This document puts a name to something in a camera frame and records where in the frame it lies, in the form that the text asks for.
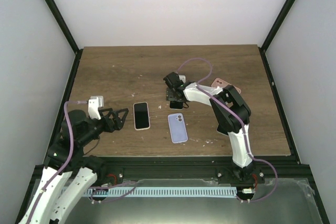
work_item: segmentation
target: purple cable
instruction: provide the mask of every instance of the purple cable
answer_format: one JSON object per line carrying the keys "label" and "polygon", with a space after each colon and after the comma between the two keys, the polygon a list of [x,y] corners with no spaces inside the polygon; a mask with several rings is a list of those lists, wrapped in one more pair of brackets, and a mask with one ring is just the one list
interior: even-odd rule
{"label": "purple cable", "polygon": [[129,181],[129,182],[124,182],[122,184],[118,184],[118,185],[115,185],[115,186],[110,186],[110,187],[102,187],[102,186],[94,186],[94,187],[90,187],[90,188],[93,188],[93,189],[99,189],[99,190],[96,190],[96,191],[93,191],[92,194],[90,195],[90,201],[93,202],[93,203],[96,203],[96,202],[99,202],[97,200],[94,200],[93,199],[93,196],[95,193],[99,192],[99,191],[105,191],[106,189],[111,189],[111,188],[115,188],[115,187],[121,187],[121,186],[127,186],[129,184],[134,184],[135,183],[135,186],[129,190],[127,193],[119,196],[118,198],[114,198],[114,199],[108,199],[108,200],[103,200],[103,201],[100,201],[100,203],[108,203],[108,202],[112,202],[112,201],[116,201],[116,200],[119,200],[119,199],[122,199],[124,197],[126,197],[128,194],[131,194],[132,192],[134,192],[134,190],[136,189],[136,182],[133,182],[133,181]]}
{"label": "purple cable", "polygon": [[69,151],[69,156],[67,158],[67,160],[64,162],[64,164],[60,167],[60,169],[57,170],[57,172],[55,172],[55,174],[46,182],[46,184],[41,188],[33,206],[32,206],[32,210],[30,211],[30,214],[28,216],[28,219],[27,219],[27,222],[26,224],[29,224],[30,221],[32,220],[31,218],[33,217],[33,214],[36,210],[36,207],[42,197],[42,194],[46,191],[48,185],[50,185],[50,183],[54,180],[54,178],[56,178],[56,176],[58,174],[60,174],[64,169],[65,167],[69,164],[71,158],[72,158],[72,154],[74,152],[74,149],[73,149],[73,139],[74,139],[74,133],[72,132],[72,126],[71,126],[71,123],[70,123],[70,118],[69,118],[69,114],[68,114],[68,110],[67,110],[67,106],[69,103],[75,103],[75,104],[87,104],[88,102],[87,101],[77,101],[77,102],[72,102],[72,101],[67,101],[64,103],[64,115],[65,115],[65,120],[67,121],[67,124],[68,124],[68,129],[69,129],[69,135],[70,135],[70,151]]}
{"label": "purple cable", "polygon": [[258,202],[258,201],[261,201],[261,200],[264,200],[266,198],[268,198],[274,191],[275,189],[277,188],[277,185],[278,185],[278,174],[277,174],[277,171],[276,169],[274,168],[274,166],[264,160],[264,159],[259,159],[259,158],[254,158],[253,155],[251,154],[250,152],[250,149],[248,148],[248,141],[247,141],[247,137],[246,137],[246,131],[245,131],[245,125],[244,125],[244,122],[240,119],[240,117],[235,113],[233,112],[231,109],[229,109],[225,104],[221,103],[218,99],[216,99],[213,95],[209,94],[208,92],[204,91],[203,89],[201,89],[198,85],[200,82],[204,81],[205,79],[207,79],[211,74],[212,74],[212,64],[206,60],[206,59],[203,59],[203,58],[191,58],[189,60],[187,60],[186,62],[184,62],[177,70],[177,72],[186,64],[188,63],[189,61],[192,61],[192,60],[202,60],[202,61],[205,61],[206,63],[209,64],[210,66],[210,72],[209,74],[202,78],[201,80],[199,80],[197,83],[196,83],[196,88],[198,90],[200,90],[201,92],[203,92],[204,94],[206,94],[207,96],[209,96],[211,99],[213,99],[216,103],[218,103],[223,109],[225,109],[227,112],[229,112],[231,115],[233,115],[237,120],[238,122],[241,124],[241,129],[243,131],[243,136],[244,136],[244,142],[245,142],[245,147],[246,147],[246,151],[247,151],[247,155],[253,160],[253,161],[256,161],[256,162],[262,162],[262,163],[265,163],[267,164],[269,167],[271,167],[271,169],[273,170],[274,172],[274,175],[275,175],[275,184],[274,184],[274,187],[273,189],[265,196],[259,198],[259,199],[254,199],[254,200],[251,200],[250,202]]}

